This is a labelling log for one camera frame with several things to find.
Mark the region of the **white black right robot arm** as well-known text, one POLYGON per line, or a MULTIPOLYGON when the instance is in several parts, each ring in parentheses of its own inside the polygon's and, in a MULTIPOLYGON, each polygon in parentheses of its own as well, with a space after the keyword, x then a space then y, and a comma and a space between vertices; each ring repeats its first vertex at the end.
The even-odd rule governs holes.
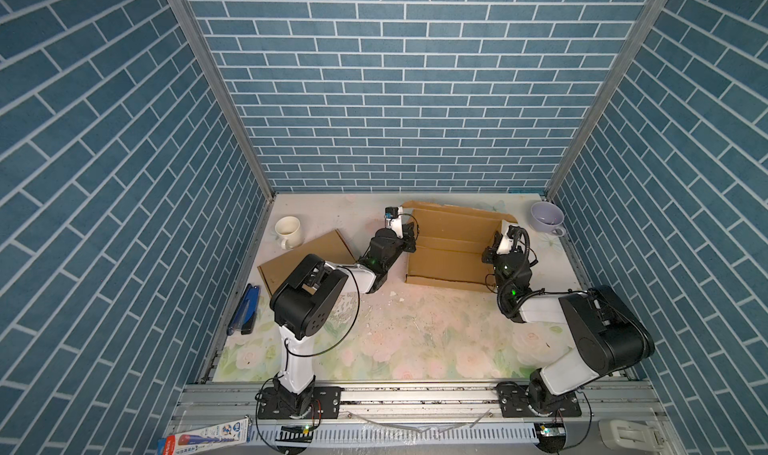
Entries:
POLYGON ((553 292, 530 287, 529 233, 504 222, 484 250, 493 266, 499 311, 514 323, 566 326, 575 347, 531 373, 529 383, 497 386, 504 410, 522 416, 579 416, 575 392, 613 372, 631 368, 655 353, 648 330, 608 286, 553 292))

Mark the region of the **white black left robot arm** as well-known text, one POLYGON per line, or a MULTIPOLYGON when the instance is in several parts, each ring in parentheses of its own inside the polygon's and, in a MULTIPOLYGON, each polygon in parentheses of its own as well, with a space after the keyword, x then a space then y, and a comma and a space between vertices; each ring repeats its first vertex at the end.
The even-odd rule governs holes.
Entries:
POLYGON ((420 228, 414 215, 402 206, 387 207, 384 221, 385 226, 377 230, 356 263, 336 264, 308 254, 271 297, 270 308, 283 344, 283 366, 277 375, 281 392, 292 396, 312 392, 313 359, 320 355, 314 350, 314 336, 339 296, 378 291, 400 255, 416 251, 420 228))

